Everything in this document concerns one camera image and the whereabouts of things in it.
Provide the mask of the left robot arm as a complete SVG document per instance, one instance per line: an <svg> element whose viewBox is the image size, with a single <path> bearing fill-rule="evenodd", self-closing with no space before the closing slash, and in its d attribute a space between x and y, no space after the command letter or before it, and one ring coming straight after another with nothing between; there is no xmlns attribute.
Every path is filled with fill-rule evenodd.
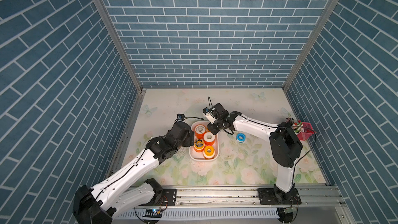
<svg viewBox="0 0 398 224"><path fill-rule="evenodd" d="M140 205L159 205L163 187L153 178L130 189L146 173L171 158L181 147L191 147L195 134L184 121L176 121L167 134L152 138L131 162L104 181L80 187L74 196L73 215L80 224L110 224L113 218Z"/></svg>

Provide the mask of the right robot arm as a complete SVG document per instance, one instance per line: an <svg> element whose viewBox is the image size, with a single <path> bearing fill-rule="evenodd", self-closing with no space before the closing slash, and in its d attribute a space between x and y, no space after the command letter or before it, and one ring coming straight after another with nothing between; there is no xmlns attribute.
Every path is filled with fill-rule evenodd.
<svg viewBox="0 0 398 224"><path fill-rule="evenodd" d="M204 108L203 115L210 122L207 128L212 134L230 130L232 133L247 133L260 139L268 139L272 157L278 165L274 188L285 194L293 189L295 164L303 145L293 130L292 119L281 124L265 123L237 111L228 112L220 103Z"/></svg>

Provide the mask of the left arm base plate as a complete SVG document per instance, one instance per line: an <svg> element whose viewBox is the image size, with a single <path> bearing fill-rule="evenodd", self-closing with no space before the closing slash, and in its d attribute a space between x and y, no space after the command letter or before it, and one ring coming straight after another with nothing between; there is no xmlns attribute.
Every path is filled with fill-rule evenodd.
<svg viewBox="0 0 398 224"><path fill-rule="evenodd" d="M154 198L140 206L175 206L177 198L176 188L166 188L162 193L155 193Z"/></svg>

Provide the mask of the yellow black tape roll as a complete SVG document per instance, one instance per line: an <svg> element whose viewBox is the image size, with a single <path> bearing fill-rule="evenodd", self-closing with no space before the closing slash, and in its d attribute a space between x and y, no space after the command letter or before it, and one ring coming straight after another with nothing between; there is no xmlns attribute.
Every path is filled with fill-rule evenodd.
<svg viewBox="0 0 398 224"><path fill-rule="evenodd" d="M205 148L205 143L203 140L198 139L194 142L193 149L195 152L203 152L204 148Z"/></svg>

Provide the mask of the blue tape roll small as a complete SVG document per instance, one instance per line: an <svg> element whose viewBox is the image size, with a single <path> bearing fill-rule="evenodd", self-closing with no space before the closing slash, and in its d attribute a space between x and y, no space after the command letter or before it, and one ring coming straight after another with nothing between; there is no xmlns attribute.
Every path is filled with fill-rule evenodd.
<svg viewBox="0 0 398 224"><path fill-rule="evenodd" d="M237 142L239 142L239 143L244 143L245 140L246 140L245 134L243 134L243 133L238 133L238 134L236 135L236 140L237 140Z"/></svg>

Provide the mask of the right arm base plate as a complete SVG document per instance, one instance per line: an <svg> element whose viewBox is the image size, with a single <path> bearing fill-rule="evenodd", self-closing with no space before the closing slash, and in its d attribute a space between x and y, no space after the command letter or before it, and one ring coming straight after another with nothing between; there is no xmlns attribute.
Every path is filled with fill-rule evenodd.
<svg viewBox="0 0 398 224"><path fill-rule="evenodd" d="M294 187L288 193L283 192L278 188L259 188L258 194L261 205L302 204L298 190Z"/></svg>

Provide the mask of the yellow orange tape roll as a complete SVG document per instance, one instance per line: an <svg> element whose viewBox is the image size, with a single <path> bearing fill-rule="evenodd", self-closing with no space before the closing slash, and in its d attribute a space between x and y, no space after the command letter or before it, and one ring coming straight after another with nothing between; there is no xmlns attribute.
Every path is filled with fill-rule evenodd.
<svg viewBox="0 0 398 224"><path fill-rule="evenodd" d="M205 146L203 150L203 156L207 160L211 160L215 156L215 150L212 146Z"/></svg>

